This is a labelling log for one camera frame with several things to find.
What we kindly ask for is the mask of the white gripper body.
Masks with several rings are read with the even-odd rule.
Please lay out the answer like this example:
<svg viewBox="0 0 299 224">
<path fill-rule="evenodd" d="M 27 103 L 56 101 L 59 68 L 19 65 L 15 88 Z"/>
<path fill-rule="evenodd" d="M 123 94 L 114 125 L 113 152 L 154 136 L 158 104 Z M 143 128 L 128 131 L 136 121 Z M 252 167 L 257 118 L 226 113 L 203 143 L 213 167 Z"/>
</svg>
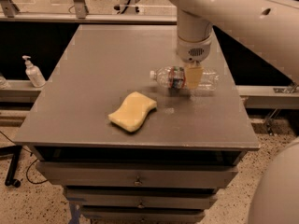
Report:
<svg viewBox="0 0 299 224">
<path fill-rule="evenodd" d="M 177 41 L 177 54 L 185 63 L 200 63 L 209 55 L 211 41 L 211 36 L 199 42 L 185 41 L 179 37 Z"/>
</svg>

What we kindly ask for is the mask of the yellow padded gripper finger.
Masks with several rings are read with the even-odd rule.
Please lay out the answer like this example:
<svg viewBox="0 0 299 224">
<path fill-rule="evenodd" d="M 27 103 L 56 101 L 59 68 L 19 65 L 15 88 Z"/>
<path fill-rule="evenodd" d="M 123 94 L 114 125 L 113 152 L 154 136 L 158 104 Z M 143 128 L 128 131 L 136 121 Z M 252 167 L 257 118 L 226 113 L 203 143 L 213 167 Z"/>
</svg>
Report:
<svg viewBox="0 0 299 224">
<path fill-rule="evenodd" d="M 186 63 L 184 66 L 184 72 L 187 87 L 190 90 L 196 89 L 204 72 L 203 66 L 199 62 Z"/>
</svg>

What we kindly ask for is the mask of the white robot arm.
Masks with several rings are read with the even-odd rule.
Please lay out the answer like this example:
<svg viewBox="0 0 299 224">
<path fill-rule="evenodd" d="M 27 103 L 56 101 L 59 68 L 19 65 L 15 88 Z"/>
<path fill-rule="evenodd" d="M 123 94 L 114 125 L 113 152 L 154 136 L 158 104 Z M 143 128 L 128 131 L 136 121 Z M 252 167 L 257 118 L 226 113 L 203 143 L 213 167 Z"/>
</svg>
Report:
<svg viewBox="0 0 299 224">
<path fill-rule="evenodd" d="M 277 70 L 299 81 L 299 12 L 292 0 L 169 0 L 178 8 L 178 33 L 186 47 L 203 33 L 202 18 L 239 40 Z M 299 224 L 299 141 L 284 147 L 264 172 L 247 224 Z"/>
</svg>

